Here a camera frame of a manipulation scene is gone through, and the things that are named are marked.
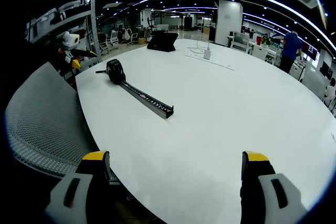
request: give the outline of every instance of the black tablet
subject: black tablet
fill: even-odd
[[[177,33],[156,33],[149,41],[147,48],[163,52],[175,51],[174,42],[178,35]]]

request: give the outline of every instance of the oval table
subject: oval table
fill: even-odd
[[[168,119],[96,74],[106,61],[76,76],[89,129],[120,181],[168,224],[240,223],[241,154],[249,150],[266,155],[310,210],[335,172],[336,120],[326,106],[243,52],[210,44],[207,62],[188,48],[196,41],[174,45],[115,57],[127,82],[174,105]]]

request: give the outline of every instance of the extended measuring tape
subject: extended measuring tape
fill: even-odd
[[[150,95],[127,83],[126,75],[123,71],[120,61],[117,59],[108,61],[106,63],[106,70],[96,71],[96,73],[107,73],[110,77],[110,80],[113,81],[114,84],[120,85],[120,87],[125,89],[159,116],[163,118],[169,118],[174,113],[174,106],[170,107],[169,105],[155,99],[154,97],[151,97]]]

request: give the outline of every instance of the cable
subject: cable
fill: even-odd
[[[205,42],[208,42],[208,47],[200,47],[199,45],[198,45],[198,41],[199,40],[203,40],[203,41],[205,41]],[[197,41],[196,41],[196,47],[190,47],[190,51],[191,52],[194,52],[194,53],[196,53],[196,54],[203,54],[204,53],[204,51],[205,50],[209,50],[210,49],[210,44],[209,44],[209,41],[207,40],[207,39],[203,39],[203,38],[198,38],[197,39]]]

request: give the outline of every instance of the white power adapter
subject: white power adapter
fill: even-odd
[[[211,55],[210,47],[208,47],[206,50],[204,50],[204,59],[210,60],[210,55]]]

